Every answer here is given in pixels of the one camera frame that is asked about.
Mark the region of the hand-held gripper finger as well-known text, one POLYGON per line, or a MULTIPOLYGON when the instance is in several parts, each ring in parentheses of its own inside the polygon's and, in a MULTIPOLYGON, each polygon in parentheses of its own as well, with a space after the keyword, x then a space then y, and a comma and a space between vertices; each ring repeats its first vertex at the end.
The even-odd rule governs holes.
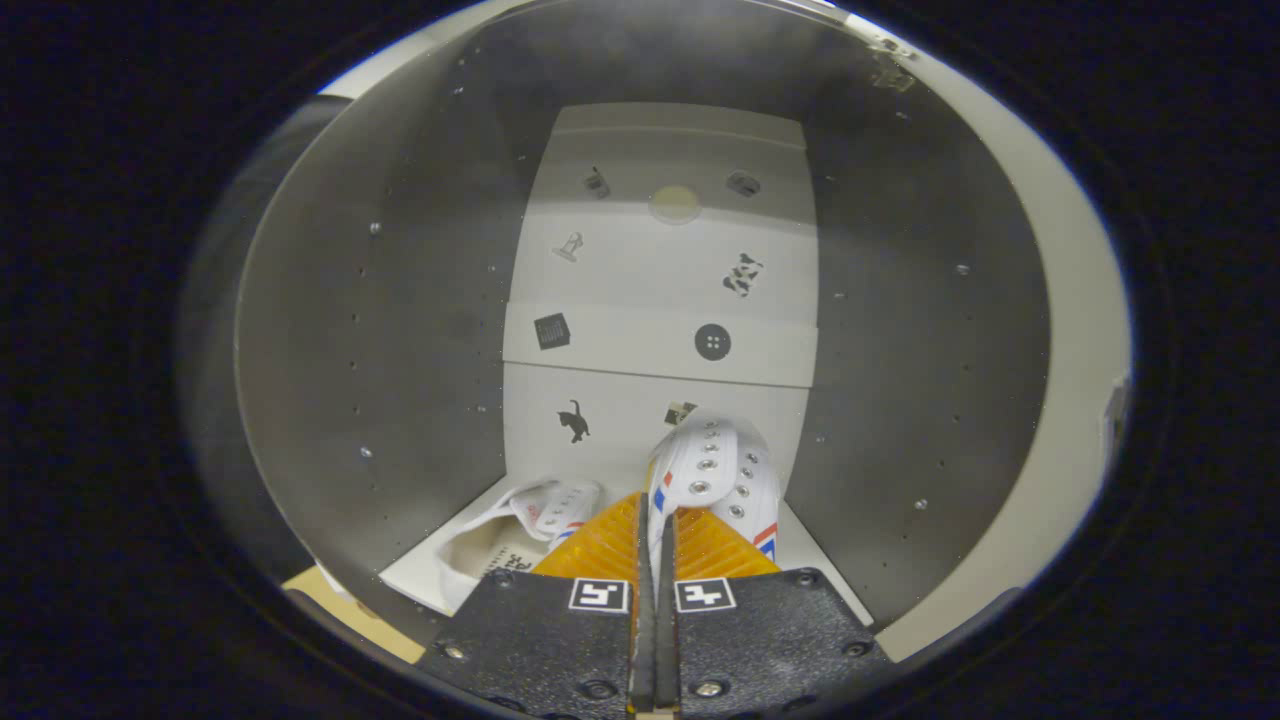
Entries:
POLYGON ((782 570, 703 509, 655 552, 655 701, 678 716, 838 716, 896 666, 818 569, 782 570))
POLYGON ((417 669, 479 716, 650 710, 646 501, 625 496, 529 571, 488 571, 417 669))

